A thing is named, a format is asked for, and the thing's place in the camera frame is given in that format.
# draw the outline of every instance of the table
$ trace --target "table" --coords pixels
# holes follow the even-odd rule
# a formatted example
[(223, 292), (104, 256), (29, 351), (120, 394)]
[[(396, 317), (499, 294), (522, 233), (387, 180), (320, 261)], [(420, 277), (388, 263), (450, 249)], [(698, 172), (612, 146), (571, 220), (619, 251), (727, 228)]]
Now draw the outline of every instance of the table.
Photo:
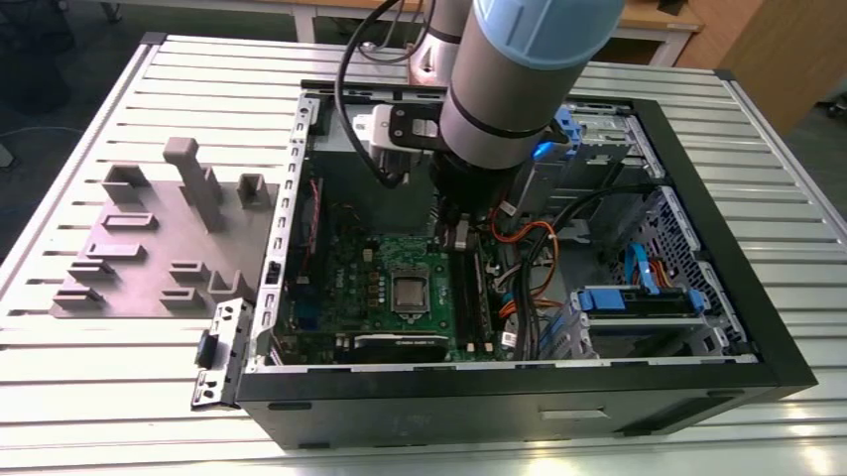
[[(96, 1), (103, 5), (110, 21), (119, 19), (112, 4), (100, 0), (88, 1)], [(378, 0), (122, 0), (120, 3), (291, 15), (298, 40), (302, 43), (315, 43), (315, 18), (364, 19), (383, 2)], [(412, 20), (418, 5), (418, 0), (407, 1), (404, 13), (400, 16), (403, 22)], [(388, 12), (380, 19), (391, 21), (395, 15), (395, 12)], [(650, 64), (672, 66), (691, 35), (702, 29), (703, 22), (688, 6), (683, 8), (679, 16), (672, 16), (656, 10), (655, 0), (627, 0), (620, 24), (612, 36), (658, 42), (660, 45)]]
[[(304, 78), (340, 47), (171, 36), (142, 45), (0, 268), (0, 467), (98, 474), (830, 474), (847, 466), (847, 227), (744, 92), (711, 71), (592, 63), (574, 94), (660, 102), (820, 382), (662, 437), (283, 452), (242, 412), (192, 414), (207, 319), (55, 319), (112, 164), (175, 179), (194, 136), (220, 181), (279, 181)], [(351, 80), (404, 83), (356, 57)]]

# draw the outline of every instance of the black cable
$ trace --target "black cable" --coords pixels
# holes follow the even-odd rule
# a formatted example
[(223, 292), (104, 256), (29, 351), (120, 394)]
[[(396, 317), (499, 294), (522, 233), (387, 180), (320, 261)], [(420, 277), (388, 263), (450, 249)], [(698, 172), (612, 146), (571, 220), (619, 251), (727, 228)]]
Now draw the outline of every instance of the black cable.
[[(422, 48), (422, 45), (424, 44), (424, 38), (426, 38), (426, 35), (428, 34), (428, 28), (430, 28), (430, 25), (432, 23), (432, 15), (435, 13), (435, 2), (436, 2), (436, 0), (430, 0), (430, 1), (431, 1), (431, 5), (430, 5), (430, 10), (428, 10), (428, 15), (427, 15), (426, 20), (423, 22), (423, 31), (422, 31), (422, 34), (419, 35), (419, 40), (416, 41), (415, 45), (412, 46), (412, 49), (404, 55), (402, 55), (402, 56), (399, 56), (396, 58), (379, 59), (379, 58), (375, 58), (371, 55), (368, 55), (368, 53), (362, 49), (362, 45), (359, 45), (359, 54), (363, 57), (366, 57), (368, 60), (371, 60), (376, 64), (396, 64), (398, 62), (403, 62), (403, 61), (408, 60), (415, 55), (415, 53), (419, 52), (419, 49)], [(423, 7), (424, 7), (424, 0), (422, 0), (420, 3), (419, 3), (419, 9), (415, 11), (415, 18), (420, 14)]]
[[(542, 240), (544, 240), (548, 236), (548, 231), (543, 231)], [(520, 269), (527, 267), (527, 263), (522, 261)], [(520, 308), (527, 305), (527, 302), (532, 302), (532, 291), (530, 290), (530, 286), (524, 286), (523, 280), (526, 275), (522, 275), (520, 269), (515, 273), (515, 277), (512, 278), (512, 299), (515, 300), (516, 308)], [(538, 319), (530, 321), (526, 315), (520, 313), (516, 314), (518, 317), (518, 331), (516, 331), (516, 349), (520, 349), (519, 352), (515, 352), (514, 358), (515, 360), (536, 360), (539, 356), (532, 349), (539, 347), (539, 339), (542, 338), (542, 323)]]
[(347, 136), (347, 140), (350, 141), (359, 158), (366, 163), (366, 166), (371, 170), (374, 177), (380, 181), (380, 184), (387, 188), (395, 188), (403, 181), (403, 175), (388, 174), (386, 175), (380, 170), (379, 166), (371, 159), (371, 155), (368, 151), (366, 151), (366, 147), (362, 145), (362, 141), (359, 140), (359, 136), (356, 136), (356, 132), (354, 131), (354, 126), (350, 123), (350, 117), (347, 116), (347, 105), (344, 104), (344, 76), (347, 75), (347, 68), (350, 66), (350, 61), (354, 57), (354, 53), (356, 53), (356, 46), (359, 45), (359, 40), (362, 38), (363, 33), (371, 28), (371, 25), (376, 22), (376, 19), (383, 16), (383, 14), (400, 2), (400, 0), (386, 0), (383, 4), (371, 12), (371, 15), (364, 19), (364, 21), (359, 24), (359, 28), (354, 32), (354, 36), (350, 38), (350, 43), (347, 44), (347, 49), (344, 50), (344, 56), (342, 57), (342, 62), (339, 64), (339, 72), (335, 76), (335, 110), (339, 115), (339, 122), (342, 123), (342, 129), (344, 130), (344, 135)]
[[(520, 295), (523, 305), (531, 306), (535, 309), (535, 302), (532, 300), (532, 291), (526, 291), (526, 290), (522, 292), (522, 295)], [(539, 335), (542, 334), (542, 323), (539, 322), (538, 311), (530, 314), (528, 324), (530, 325), (527, 326), (527, 330), (530, 331), (528, 332), (530, 338), (527, 339), (527, 358), (528, 360), (538, 360), (539, 349), (542, 347), (539, 342)]]
[[(556, 219), (554, 220), (552, 226), (554, 230), (559, 232), (562, 228), (568, 224), (568, 222), (574, 219), (574, 217), (583, 211), (583, 209), (596, 200), (604, 198), (608, 195), (620, 194), (620, 193), (650, 193), (656, 189), (656, 185), (650, 183), (642, 183), (638, 185), (622, 185), (614, 186), (610, 188), (603, 188), (587, 195), (583, 195), (578, 198), (559, 213)], [(534, 328), (539, 324), (538, 319), (538, 311), (535, 309), (535, 303), (532, 299), (526, 299), (526, 296), (530, 293), (530, 270), (532, 267), (532, 263), (535, 262), (542, 250), (544, 249), (544, 236), (536, 239), (530, 253), (524, 257), (522, 261), (520, 272), (518, 273), (518, 277), (514, 281), (514, 291), (515, 294), (515, 304), (516, 304), (516, 312), (518, 312), (518, 322), (534, 322)], [(538, 359), (540, 355), (540, 342), (536, 341), (534, 350), (531, 352), (531, 359)]]
[[(419, 3), (419, 8), (416, 9), (416, 14), (412, 16), (412, 23), (415, 23), (419, 18), (418, 18), (418, 12), (420, 11), (420, 6), (422, 3)], [(392, 36), (395, 35), (395, 29), (398, 28), (398, 23), (400, 23), (400, 16), (403, 15), (403, 9), (407, 7), (407, 0), (400, 0), (400, 5), (398, 5), (398, 14), (395, 14), (395, 20), (392, 20), (392, 26), (388, 29), (388, 33), (386, 34), (386, 38), (383, 39), (383, 42), (374, 47), (374, 49), (371, 50), (372, 53), (376, 53), (379, 50), (382, 50), (383, 48), (388, 47), (388, 43), (392, 40)], [(404, 41), (403, 41), (403, 45), (406, 45), (410, 42), (410, 33), (407, 32), (406, 37), (404, 37)], [(359, 53), (363, 53), (363, 49), (362, 47), (364, 46), (364, 43), (359, 44)]]

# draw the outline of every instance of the blue cable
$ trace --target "blue cable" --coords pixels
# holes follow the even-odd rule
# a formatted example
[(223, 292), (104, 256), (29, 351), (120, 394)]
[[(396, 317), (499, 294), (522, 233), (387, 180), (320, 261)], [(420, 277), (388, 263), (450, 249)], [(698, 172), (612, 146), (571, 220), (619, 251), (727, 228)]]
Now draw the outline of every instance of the blue cable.
[(652, 295), (659, 294), (659, 287), (652, 281), (652, 273), (650, 272), (650, 260), (647, 251), (640, 243), (630, 243), (626, 247), (626, 255), (623, 257), (623, 279), (628, 285), (632, 284), (632, 274), (635, 273), (635, 264), (638, 264), (638, 273), (640, 281)]

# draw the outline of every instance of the side panel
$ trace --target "side panel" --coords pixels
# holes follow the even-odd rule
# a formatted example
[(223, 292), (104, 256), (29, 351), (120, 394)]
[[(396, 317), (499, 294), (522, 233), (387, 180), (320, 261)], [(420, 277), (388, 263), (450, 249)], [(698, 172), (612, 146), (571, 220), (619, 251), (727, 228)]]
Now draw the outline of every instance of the side panel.
[(754, 394), (735, 399), (739, 391), (591, 392), (250, 403), (244, 408), (283, 448), (406, 446), (662, 434)]
[(662, 108), (655, 101), (638, 99), (632, 106), (755, 349), (782, 385), (811, 386), (816, 381), (808, 365)]

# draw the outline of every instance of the expansion slot bracket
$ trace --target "expansion slot bracket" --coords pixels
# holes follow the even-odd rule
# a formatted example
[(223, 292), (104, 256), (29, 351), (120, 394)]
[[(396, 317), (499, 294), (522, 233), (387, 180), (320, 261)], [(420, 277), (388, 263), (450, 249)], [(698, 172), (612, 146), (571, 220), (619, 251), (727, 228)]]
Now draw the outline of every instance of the expansion slot bracket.
[(238, 409), (236, 389), (244, 367), (254, 306), (243, 298), (226, 300), (198, 344), (195, 364), (200, 367), (192, 411)]

